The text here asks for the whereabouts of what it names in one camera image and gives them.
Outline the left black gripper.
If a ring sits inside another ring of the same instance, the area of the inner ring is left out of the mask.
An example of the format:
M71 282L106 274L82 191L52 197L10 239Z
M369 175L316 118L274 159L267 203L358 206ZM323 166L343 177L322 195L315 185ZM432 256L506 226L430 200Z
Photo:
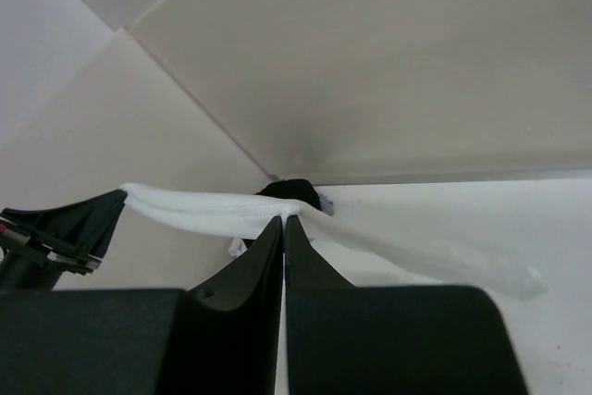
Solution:
M45 210L1 212L1 291L52 290L64 272L102 263L128 194L114 190Z

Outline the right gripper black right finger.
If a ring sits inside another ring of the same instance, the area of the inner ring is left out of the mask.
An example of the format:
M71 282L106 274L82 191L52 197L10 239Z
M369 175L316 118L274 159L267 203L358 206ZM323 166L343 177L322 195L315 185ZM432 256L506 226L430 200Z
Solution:
M464 285L359 288L290 217L285 253L292 394L525 394L498 306Z

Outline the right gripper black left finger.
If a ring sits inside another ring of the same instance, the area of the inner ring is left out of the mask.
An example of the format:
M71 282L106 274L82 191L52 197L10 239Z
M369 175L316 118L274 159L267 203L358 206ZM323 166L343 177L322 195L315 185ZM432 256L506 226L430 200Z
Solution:
M5 394L271 394L282 222L192 290L13 291L1 298Z

